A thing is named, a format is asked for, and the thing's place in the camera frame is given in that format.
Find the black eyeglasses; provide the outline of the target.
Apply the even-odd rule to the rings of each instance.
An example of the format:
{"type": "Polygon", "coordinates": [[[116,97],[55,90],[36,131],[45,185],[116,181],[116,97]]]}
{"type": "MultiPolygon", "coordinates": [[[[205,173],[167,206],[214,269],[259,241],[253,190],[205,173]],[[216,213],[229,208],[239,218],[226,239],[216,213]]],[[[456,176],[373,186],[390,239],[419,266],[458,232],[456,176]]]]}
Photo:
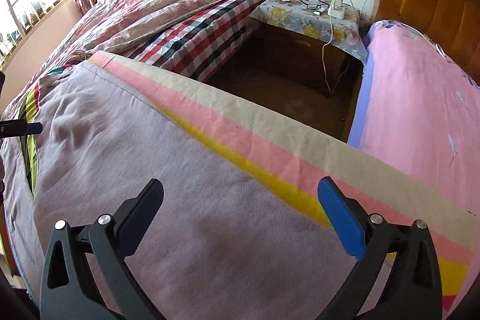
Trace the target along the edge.
{"type": "Polygon", "coordinates": [[[322,0],[299,0],[303,3],[308,10],[318,11],[320,13],[325,12],[329,8],[329,4],[322,0]]]}

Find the pink bed cover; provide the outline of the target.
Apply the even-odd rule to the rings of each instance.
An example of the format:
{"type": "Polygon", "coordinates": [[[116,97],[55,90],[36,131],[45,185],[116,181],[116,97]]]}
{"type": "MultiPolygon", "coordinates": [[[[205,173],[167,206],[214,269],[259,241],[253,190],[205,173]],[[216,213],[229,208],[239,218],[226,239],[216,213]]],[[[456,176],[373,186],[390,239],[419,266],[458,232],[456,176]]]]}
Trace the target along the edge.
{"type": "Polygon", "coordinates": [[[375,22],[347,143],[479,214],[479,85],[441,47],[375,22]]]}

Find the lilac purple pants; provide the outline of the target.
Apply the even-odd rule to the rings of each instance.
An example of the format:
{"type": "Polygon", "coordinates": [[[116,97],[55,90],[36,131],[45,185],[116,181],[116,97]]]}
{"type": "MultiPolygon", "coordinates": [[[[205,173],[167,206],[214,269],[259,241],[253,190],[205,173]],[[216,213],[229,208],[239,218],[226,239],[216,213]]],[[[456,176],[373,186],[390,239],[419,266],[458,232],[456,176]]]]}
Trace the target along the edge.
{"type": "Polygon", "coordinates": [[[1,116],[42,125],[1,144],[8,240],[34,299],[55,223],[112,214],[151,179],[163,204],[127,264],[168,319],[315,319],[352,270],[334,232],[91,63],[28,85],[1,116]]]}

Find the red plaid bed sheet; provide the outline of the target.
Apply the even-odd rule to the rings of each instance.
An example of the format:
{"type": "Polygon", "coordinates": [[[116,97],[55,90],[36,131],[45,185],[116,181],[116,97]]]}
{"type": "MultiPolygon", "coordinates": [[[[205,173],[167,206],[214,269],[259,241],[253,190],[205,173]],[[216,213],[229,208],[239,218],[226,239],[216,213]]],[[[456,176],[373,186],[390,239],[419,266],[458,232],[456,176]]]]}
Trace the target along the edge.
{"type": "Polygon", "coordinates": [[[258,27],[249,15],[265,0],[224,0],[123,53],[198,81],[209,79],[258,27]]]}

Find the floral covered nightstand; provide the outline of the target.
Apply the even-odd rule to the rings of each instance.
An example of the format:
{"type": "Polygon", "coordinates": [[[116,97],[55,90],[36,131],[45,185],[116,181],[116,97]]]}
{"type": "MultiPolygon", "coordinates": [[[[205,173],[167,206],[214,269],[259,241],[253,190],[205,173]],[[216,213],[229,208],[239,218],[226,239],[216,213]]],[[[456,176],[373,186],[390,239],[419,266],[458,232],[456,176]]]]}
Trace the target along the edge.
{"type": "MultiPolygon", "coordinates": [[[[322,0],[329,4],[331,0],[322,0]]],[[[250,13],[258,23],[260,52],[273,68],[330,97],[352,58],[364,62],[367,51],[355,8],[344,3],[344,19],[308,10],[299,0],[265,0],[250,13]]]]}

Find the colourful striped blanket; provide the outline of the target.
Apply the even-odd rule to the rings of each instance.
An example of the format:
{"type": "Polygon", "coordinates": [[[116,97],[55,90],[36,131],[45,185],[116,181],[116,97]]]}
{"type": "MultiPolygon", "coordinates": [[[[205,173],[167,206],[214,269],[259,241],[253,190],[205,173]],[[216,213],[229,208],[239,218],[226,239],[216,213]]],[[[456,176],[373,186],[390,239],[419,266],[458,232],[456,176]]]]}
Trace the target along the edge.
{"type": "Polygon", "coordinates": [[[87,62],[332,232],[316,193],[325,176],[390,222],[425,220],[439,256],[443,314],[466,297],[479,274],[479,221],[438,191],[342,141],[196,80],[104,52],[74,66],[87,62]]]}

